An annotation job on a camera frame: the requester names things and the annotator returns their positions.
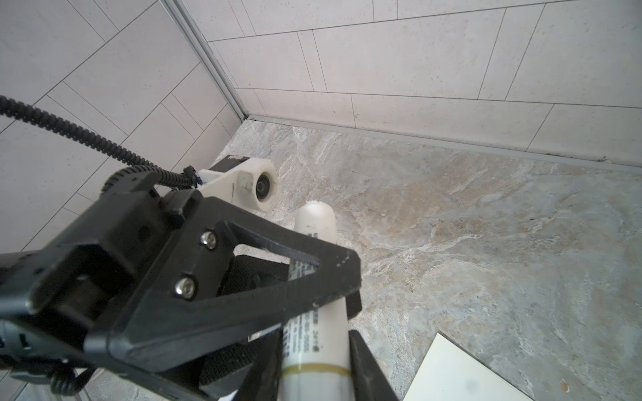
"yellow stripe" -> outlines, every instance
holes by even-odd
[[[300,365],[289,366],[281,371],[281,376],[294,375],[305,371],[318,371],[337,373],[342,376],[351,376],[352,373],[346,368],[337,365],[330,365],[327,363],[304,363]]]

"white tube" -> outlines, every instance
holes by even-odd
[[[294,231],[336,243],[336,218],[325,203],[310,201],[297,211]],[[315,267],[290,262],[290,280]],[[353,401],[345,298],[291,319],[283,331],[282,401]]]

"metal strip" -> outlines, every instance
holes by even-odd
[[[542,153],[525,152],[521,150],[493,148],[490,146],[464,144],[460,142],[442,141],[440,139],[429,139],[416,137],[412,135],[402,135],[398,133],[388,133],[379,131],[362,130],[359,128],[349,128],[337,125],[308,123],[306,121],[289,120],[283,118],[265,117],[262,115],[250,115],[249,120],[262,121],[264,123],[275,123],[289,126],[298,126],[303,128],[311,128],[313,130],[323,130],[338,133],[349,133],[353,135],[361,135],[362,137],[386,139],[388,141],[409,142],[420,145],[436,146],[438,148],[449,148],[464,151],[472,151],[479,153],[488,153],[497,156],[525,158],[529,160],[538,160],[541,162],[552,162],[569,164],[572,166],[580,166],[589,169],[602,169],[609,171],[620,171],[622,173],[641,174],[642,167],[628,166],[625,164],[596,162],[594,160],[584,160],[582,158],[572,158],[564,156],[543,155]]]
[[[241,98],[236,94],[232,82],[230,82],[223,72],[221,65],[214,57],[212,50],[207,45],[200,30],[198,30],[185,4],[182,0],[160,0],[160,2],[165,6],[165,9],[172,16],[180,30],[183,31],[187,41],[192,45],[192,48],[198,54],[203,65],[207,68],[212,78],[214,78],[214,81],[216,81],[216,84],[230,103],[230,106],[232,106],[241,121],[245,120],[250,113],[241,101]]]

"marble surface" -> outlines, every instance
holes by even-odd
[[[273,222],[334,208],[400,399],[438,331],[536,401],[642,399],[642,176],[257,121],[222,154],[274,162]]]

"wall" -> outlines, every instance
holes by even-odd
[[[209,167],[241,121],[154,0],[0,3],[0,94],[173,171]],[[0,117],[0,252],[39,249],[124,165]]]
[[[253,114],[642,166],[639,0],[184,2]]]

